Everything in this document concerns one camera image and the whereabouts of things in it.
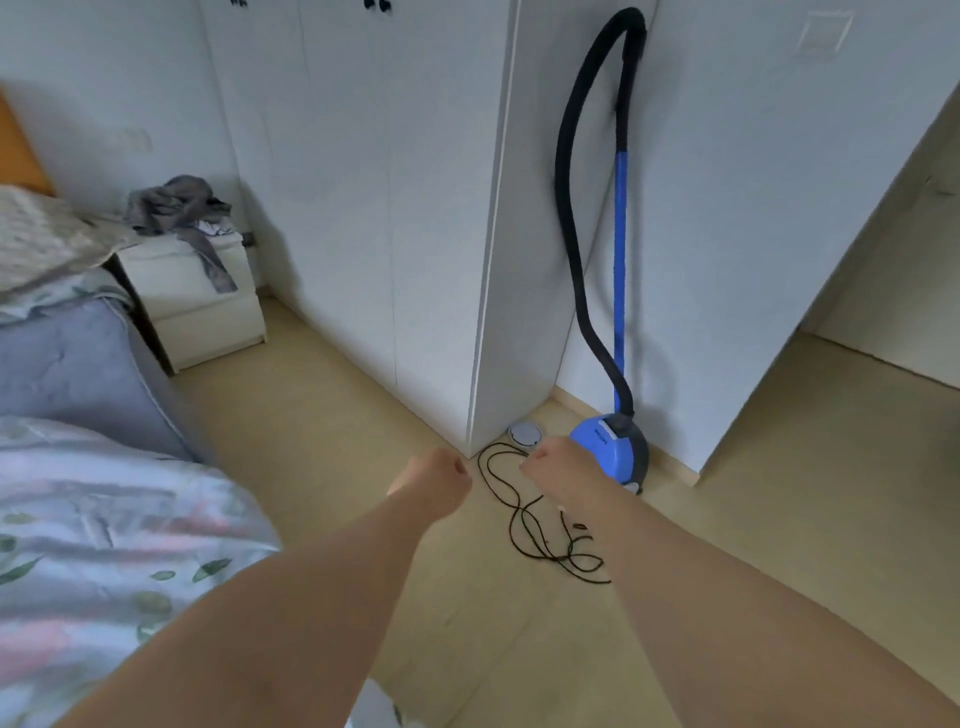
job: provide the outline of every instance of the white nightstand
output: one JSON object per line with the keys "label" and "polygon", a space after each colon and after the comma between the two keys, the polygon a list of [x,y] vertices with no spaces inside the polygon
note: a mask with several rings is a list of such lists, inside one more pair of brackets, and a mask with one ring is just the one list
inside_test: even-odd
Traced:
{"label": "white nightstand", "polygon": [[117,254],[174,372],[267,340],[242,237],[211,241],[235,293],[217,293],[200,258],[175,235],[142,238]]}

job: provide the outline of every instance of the vacuum hose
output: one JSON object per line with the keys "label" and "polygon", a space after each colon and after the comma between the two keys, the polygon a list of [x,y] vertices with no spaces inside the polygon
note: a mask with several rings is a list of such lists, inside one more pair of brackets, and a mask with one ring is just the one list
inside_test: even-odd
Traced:
{"label": "vacuum hose", "polygon": [[573,139],[577,133],[577,124],[580,114],[584,110],[587,96],[593,81],[600,72],[600,67],[606,60],[613,45],[626,33],[623,41],[623,70],[620,73],[620,88],[616,94],[616,152],[617,159],[625,159],[627,151],[627,131],[630,119],[630,97],[634,90],[636,67],[643,55],[643,46],[647,40],[647,26],[643,13],[637,8],[626,8],[614,15],[600,35],[593,41],[584,64],[577,74],[577,80],[570,92],[570,99],[566,103],[564,120],[560,125],[557,136],[557,156],[554,172],[554,193],[557,199],[557,214],[560,217],[560,228],[564,236],[566,256],[570,261],[570,275],[573,278],[573,295],[577,308],[577,324],[587,345],[603,365],[607,376],[613,383],[616,392],[617,412],[633,418],[634,395],[630,385],[623,376],[620,367],[610,356],[610,352],[600,341],[587,309],[587,291],[584,286],[584,265],[580,258],[580,243],[577,240],[577,225],[573,219],[573,206],[570,203],[570,159],[573,155]]}

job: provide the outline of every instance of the gray clothes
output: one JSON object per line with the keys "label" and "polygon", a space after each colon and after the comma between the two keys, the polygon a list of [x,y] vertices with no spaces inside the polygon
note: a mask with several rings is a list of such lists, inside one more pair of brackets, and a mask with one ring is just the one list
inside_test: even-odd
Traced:
{"label": "gray clothes", "polygon": [[205,179],[179,175],[161,187],[131,192],[124,219],[141,235],[175,233],[200,257],[217,293],[233,293],[237,284],[206,235],[194,227],[201,220],[213,223],[229,214],[230,204],[214,197]]}

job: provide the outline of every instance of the white cabinet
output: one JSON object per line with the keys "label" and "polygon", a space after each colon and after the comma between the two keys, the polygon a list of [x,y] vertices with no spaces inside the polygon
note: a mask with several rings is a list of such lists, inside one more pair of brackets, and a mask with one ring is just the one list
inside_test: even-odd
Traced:
{"label": "white cabinet", "polygon": [[174,372],[267,338],[241,236],[211,242],[237,284],[233,293],[218,293],[200,258],[173,234],[143,238],[117,254]]}
{"label": "white cabinet", "polygon": [[[573,295],[554,146],[621,2],[202,5],[269,283],[476,452],[556,379]],[[585,254],[612,176],[610,58],[573,162]]]}

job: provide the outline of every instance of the forearm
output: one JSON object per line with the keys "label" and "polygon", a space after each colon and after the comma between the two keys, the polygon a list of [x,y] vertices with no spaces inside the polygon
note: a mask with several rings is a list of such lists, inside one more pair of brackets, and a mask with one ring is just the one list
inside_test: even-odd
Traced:
{"label": "forearm", "polygon": [[341,728],[432,519],[404,489],[243,570],[137,651],[62,726]]}
{"label": "forearm", "polygon": [[612,481],[585,522],[678,717],[716,725],[958,725],[960,710],[826,609]]}

